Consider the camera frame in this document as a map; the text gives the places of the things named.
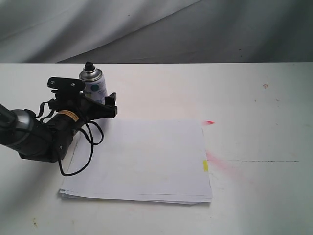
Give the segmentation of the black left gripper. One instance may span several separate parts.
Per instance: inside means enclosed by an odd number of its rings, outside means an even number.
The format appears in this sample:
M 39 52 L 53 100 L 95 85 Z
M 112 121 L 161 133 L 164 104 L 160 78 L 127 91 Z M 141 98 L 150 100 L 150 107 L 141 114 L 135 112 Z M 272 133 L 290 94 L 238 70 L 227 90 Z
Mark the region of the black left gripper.
M 50 122 L 84 122 L 117 116 L 116 92 L 105 97 L 105 105 L 98 105 L 80 91 L 52 89 L 52 92 L 55 98 L 50 101 L 50 110 L 56 114 Z

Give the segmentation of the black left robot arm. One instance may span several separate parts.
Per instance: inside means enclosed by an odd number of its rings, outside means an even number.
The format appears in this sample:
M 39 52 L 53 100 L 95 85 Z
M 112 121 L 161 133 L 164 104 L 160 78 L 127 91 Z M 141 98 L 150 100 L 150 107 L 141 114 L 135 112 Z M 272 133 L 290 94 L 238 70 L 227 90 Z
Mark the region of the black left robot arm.
M 117 115 L 116 93 L 100 104 L 82 92 L 53 90 L 47 102 L 49 121 L 38 120 L 31 110 L 0 107 L 0 143 L 18 152 L 22 159 L 54 163 L 63 159 L 76 133 L 85 123 Z

